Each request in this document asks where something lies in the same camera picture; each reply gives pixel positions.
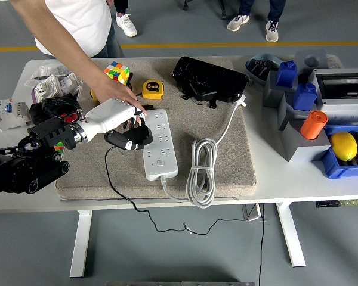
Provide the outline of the person's right hand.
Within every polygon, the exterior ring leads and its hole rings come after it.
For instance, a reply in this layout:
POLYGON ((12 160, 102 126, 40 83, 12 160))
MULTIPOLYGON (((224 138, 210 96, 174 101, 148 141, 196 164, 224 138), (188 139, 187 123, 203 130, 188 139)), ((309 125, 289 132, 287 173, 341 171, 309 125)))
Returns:
POLYGON ((92 88, 95 92, 97 99, 100 103, 104 103, 105 101, 115 98, 117 100, 121 100, 126 102, 134 107, 140 109, 145 115, 147 114, 144 107, 139 103, 137 96, 133 91, 114 80, 107 80, 103 83, 99 84, 99 87, 92 88))

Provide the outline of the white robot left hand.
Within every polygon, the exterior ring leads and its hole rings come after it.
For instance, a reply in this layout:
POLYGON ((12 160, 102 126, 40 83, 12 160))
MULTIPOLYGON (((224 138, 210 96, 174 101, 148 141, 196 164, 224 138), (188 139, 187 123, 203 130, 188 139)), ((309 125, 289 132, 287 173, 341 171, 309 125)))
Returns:
POLYGON ((106 142, 120 149, 140 150, 153 141, 152 131, 144 122, 144 113, 121 100, 107 100, 87 112, 85 119, 79 122, 85 142, 101 133, 106 142))

